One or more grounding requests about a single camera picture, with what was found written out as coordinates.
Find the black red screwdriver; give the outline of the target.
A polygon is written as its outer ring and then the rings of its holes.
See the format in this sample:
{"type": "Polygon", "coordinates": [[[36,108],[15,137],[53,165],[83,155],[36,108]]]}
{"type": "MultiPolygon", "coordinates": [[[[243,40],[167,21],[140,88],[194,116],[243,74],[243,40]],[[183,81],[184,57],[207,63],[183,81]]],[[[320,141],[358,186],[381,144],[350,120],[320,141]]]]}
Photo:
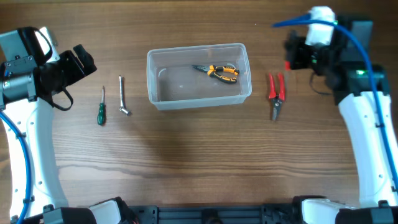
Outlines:
{"type": "Polygon", "coordinates": [[[285,67],[285,70],[290,70],[290,62],[289,61],[285,61],[284,67],[285,67]]]}

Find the red handled cutters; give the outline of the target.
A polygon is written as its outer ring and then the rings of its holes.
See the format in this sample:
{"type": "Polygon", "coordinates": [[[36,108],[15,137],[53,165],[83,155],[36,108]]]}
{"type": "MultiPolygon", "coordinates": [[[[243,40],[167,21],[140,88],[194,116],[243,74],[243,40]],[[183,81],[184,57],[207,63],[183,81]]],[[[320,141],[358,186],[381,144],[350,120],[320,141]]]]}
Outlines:
{"type": "Polygon", "coordinates": [[[272,120],[276,121],[280,110],[282,107],[283,102],[285,101],[285,83],[284,83],[284,75],[279,73],[277,75],[279,81],[279,92],[275,90],[275,81],[274,76],[270,73],[269,74],[269,100],[272,104],[272,120]]]}

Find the orange black pliers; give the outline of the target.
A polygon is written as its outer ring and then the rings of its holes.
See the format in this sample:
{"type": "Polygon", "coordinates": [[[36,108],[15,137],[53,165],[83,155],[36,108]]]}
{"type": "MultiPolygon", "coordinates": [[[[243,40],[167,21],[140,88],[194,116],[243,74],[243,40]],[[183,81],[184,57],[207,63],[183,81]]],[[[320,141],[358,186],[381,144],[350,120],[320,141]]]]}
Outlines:
{"type": "Polygon", "coordinates": [[[223,83],[235,84],[237,83],[237,76],[240,71],[237,68],[230,66],[216,66],[216,65],[192,65],[192,68],[200,72],[206,73],[209,77],[215,78],[223,83]],[[224,73],[233,74],[233,77],[225,76],[224,73]]]}

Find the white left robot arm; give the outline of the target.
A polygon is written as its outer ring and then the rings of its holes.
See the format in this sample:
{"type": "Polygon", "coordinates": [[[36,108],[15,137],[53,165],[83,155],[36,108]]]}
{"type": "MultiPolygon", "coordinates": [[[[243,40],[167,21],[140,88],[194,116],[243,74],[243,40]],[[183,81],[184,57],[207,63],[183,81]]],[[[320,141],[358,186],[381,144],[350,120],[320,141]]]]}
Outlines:
{"type": "Polygon", "coordinates": [[[58,53],[46,29],[1,34],[1,121],[12,172],[11,223],[139,223],[119,197],[70,207],[60,184],[52,139],[53,96],[96,71],[82,45],[58,53]]]}

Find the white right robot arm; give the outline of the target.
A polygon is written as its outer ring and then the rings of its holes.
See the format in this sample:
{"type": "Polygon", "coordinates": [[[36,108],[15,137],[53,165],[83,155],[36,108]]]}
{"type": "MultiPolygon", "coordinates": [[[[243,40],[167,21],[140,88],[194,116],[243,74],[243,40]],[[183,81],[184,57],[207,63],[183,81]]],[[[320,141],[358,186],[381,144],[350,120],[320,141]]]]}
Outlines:
{"type": "Polygon", "coordinates": [[[325,77],[349,132],[359,178],[356,207],[322,197],[296,197],[297,223],[396,223],[397,139],[388,78],[368,55],[373,22],[310,12],[282,26],[306,25],[285,44],[292,70],[325,77]]]}

